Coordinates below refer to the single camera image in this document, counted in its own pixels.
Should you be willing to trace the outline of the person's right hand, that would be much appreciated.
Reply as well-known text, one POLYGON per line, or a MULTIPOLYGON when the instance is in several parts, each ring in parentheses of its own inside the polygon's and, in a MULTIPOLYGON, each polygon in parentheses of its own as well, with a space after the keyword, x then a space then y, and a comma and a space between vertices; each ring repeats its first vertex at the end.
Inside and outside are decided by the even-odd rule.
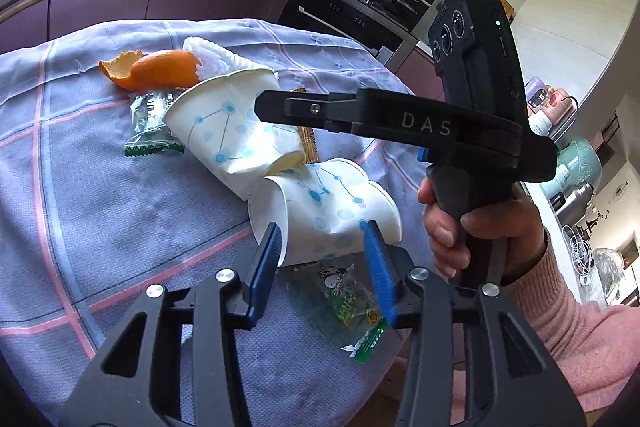
POLYGON ((436 268, 446 277, 454 277, 472 260, 465 237, 506 239, 506 265, 503 278, 515 281, 544 257, 547 234, 536 205, 519 185, 505 202, 465 213, 460 220, 449 216, 436 202, 434 187, 423 179, 418 201, 425 206, 424 227, 430 238, 436 268))

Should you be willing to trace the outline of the pink sleeve right forearm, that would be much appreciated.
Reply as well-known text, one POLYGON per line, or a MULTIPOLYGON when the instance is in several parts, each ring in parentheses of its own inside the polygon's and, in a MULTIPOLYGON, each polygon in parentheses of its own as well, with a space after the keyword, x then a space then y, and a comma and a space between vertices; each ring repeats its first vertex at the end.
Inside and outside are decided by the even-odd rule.
POLYGON ((504 288, 561 369, 585 412, 610 407, 639 365, 639 310, 578 303, 548 247, 504 288))

